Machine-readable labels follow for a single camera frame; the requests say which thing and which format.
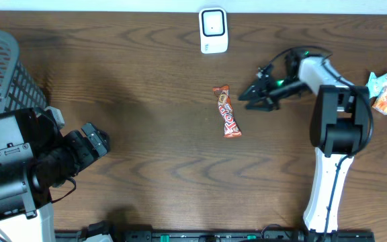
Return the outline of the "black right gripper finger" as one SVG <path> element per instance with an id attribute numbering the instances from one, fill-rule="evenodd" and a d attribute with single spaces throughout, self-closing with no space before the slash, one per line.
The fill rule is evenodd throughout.
<path id="1" fill-rule="evenodd" d="M 274 110 L 279 110 L 280 105 L 279 103 L 269 103 L 269 102 L 249 102 L 245 108 L 247 110 L 257 110 L 257 111 L 264 111 L 264 112 L 271 112 Z"/>
<path id="2" fill-rule="evenodd" d="M 253 101 L 263 97 L 263 83 L 260 80 L 256 80 L 248 86 L 248 88 L 242 92 L 238 100 L 239 101 Z"/>

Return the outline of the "orange snack bar wrapper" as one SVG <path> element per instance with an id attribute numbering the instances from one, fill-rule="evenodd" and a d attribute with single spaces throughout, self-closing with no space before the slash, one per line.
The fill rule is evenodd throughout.
<path id="1" fill-rule="evenodd" d="M 236 138 L 242 136 L 242 132 L 234 119 L 233 108 L 229 96 L 229 86 L 213 87 L 212 91 L 217 97 L 218 111 L 224 120 L 224 138 Z"/>

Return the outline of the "orange Kleenex tissue pack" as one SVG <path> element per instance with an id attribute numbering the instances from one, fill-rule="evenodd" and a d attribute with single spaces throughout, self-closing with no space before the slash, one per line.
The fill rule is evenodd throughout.
<path id="1" fill-rule="evenodd" d="M 382 88 L 372 107 L 381 114 L 387 115 L 387 86 Z"/>

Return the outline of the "green wet wipes packet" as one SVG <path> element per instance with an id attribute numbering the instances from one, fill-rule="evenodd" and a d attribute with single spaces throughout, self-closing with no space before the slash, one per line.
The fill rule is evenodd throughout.
<path id="1" fill-rule="evenodd" d="M 384 87 L 387 87 L 387 73 L 377 77 L 374 72 L 370 73 L 367 84 L 365 85 L 370 92 L 370 99 L 377 97 Z"/>

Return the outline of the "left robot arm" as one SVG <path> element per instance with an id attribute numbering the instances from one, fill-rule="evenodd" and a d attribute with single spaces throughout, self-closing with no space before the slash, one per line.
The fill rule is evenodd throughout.
<path id="1" fill-rule="evenodd" d="M 105 222 L 78 232 L 54 229 L 50 188 L 110 151 L 108 135 L 88 122 L 61 134 L 60 110 L 24 108 L 0 114 L 0 241 L 114 241 Z"/>

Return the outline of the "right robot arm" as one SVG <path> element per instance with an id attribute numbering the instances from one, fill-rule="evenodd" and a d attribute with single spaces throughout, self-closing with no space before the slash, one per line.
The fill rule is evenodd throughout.
<path id="1" fill-rule="evenodd" d="M 316 96 L 310 121 L 310 142 L 315 150 L 311 195 L 303 214 L 305 229 L 293 231 L 286 241 L 361 241 L 369 237 L 338 231 L 338 209 L 345 178 L 354 157 L 370 142 L 374 121 L 369 90 L 342 77 L 332 66 L 330 50 L 320 46 L 296 46 L 285 58 L 286 76 L 272 75 L 269 61 L 257 72 L 256 81 L 239 95 L 246 109 L 274 111 L 280 100 L 304 91 Z"/>

